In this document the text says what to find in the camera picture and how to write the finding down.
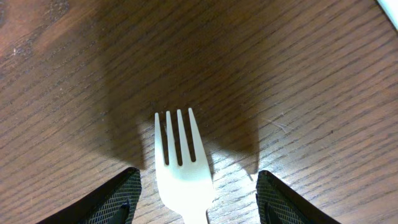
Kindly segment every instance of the wood grain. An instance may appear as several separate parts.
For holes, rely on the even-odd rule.
[[[258,223],[267,169],[341,223],[398,222],[398,36],[375,1],[0,1],[0,222],[35,223],[127,166],[160,201],[154,113],[192,107],[210,223]]]

